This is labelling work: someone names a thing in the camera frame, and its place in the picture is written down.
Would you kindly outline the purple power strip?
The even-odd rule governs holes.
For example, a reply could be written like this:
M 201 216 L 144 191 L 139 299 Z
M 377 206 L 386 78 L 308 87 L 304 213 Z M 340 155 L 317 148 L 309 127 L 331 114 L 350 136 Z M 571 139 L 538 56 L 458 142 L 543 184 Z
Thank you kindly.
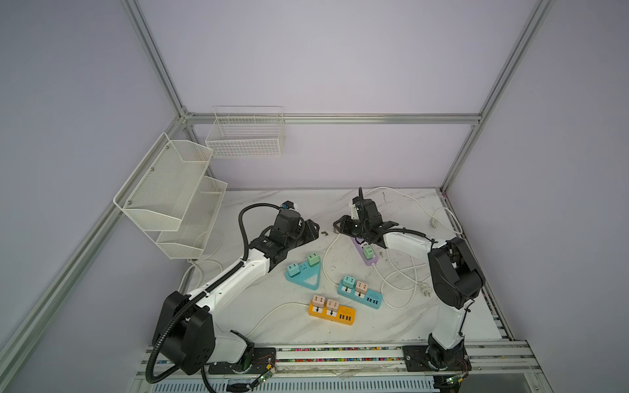
M 373 266 L 378 263 L 378 255 L 368 242 L 355 238 L 353 244 L 366 266 Z

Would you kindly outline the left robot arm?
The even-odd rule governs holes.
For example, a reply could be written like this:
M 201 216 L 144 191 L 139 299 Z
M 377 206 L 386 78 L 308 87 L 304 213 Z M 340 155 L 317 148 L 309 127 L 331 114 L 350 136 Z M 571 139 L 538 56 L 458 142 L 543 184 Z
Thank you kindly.
M 150 384 L 159 383 L 177 371 L 205 377 L 214 363 L 235 366 L 239 372 L 253 363 L 255 344 L 246 335 L 224 331 L 216 318 L 245 289 L 286 260 L 288 253 L 319 238 L 319 224 L 304 219 L 291 201 L 274 206 L 275 222 L 250 240 L 244 224 L 248 211 L 238 215 L 243 254 L 208 283 L 189 293 L 174 291 L 165 299 L 152 339 L 152 351 L 144 372 Z

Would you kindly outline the green plug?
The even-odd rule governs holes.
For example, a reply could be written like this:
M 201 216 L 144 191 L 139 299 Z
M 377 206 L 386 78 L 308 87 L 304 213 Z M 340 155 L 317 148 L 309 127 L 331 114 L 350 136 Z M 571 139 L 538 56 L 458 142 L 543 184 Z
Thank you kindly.
M 374 258 L 374 251 L 370 245 L 363 246 L 362 250 L 366 260 L 372 260 Z
M 356 280 L 355 278 L 353 278 L 352 276 L 346 275 L 343 279 L 342 279 L 342 286 L 344 288 L 350 288 L 353 289 L 355 287 L 355 283 Z

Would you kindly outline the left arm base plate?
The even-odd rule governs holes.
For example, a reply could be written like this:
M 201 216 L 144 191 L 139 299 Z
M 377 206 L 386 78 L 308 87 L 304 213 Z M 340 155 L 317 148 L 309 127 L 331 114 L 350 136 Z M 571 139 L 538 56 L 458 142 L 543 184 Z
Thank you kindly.
M 272 347 L 257 347 L 249 354 L 245 354 L 243 362 L 230 364 L 226 362 L 210 362 L 206 366 L 210 375 L 244 375 L 262 374 L 267 370 L 268 365 L 273 365 L 276 361 L 277 350 Z

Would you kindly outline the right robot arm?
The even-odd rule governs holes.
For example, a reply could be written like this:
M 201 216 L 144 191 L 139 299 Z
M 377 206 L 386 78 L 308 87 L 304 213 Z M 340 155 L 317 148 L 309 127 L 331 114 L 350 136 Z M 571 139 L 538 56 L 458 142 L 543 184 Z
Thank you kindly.
M 484 274 L 467 242 L 460 237 L 437 240 L 386 221 L 377 204 L 366 199 L 362 190 L 352 200 L 351 213 L 336 220 L 334 229 L 370 245 L 428 259 L 432 289 L 439 304 L 425 362 L 435 370 L 452 366 L 464 354 L 467 315 L 485 285 Z

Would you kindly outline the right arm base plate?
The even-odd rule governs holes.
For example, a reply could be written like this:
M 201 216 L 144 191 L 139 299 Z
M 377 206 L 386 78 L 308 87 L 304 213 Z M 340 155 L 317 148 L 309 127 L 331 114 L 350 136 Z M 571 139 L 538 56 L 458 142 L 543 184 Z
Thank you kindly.
M 442 350 L 437 345 L 403 346 L 408 372 L 469 372 L 472 368 L 465 347 Z

